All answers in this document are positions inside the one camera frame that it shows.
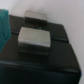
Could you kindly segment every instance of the white box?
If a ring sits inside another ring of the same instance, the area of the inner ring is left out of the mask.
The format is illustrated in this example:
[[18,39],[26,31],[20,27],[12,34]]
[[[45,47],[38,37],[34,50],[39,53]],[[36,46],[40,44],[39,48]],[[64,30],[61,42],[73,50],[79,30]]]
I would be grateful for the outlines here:
[[19,51],[48,55],[50,50],[50,32],[22,27],[18,36]]

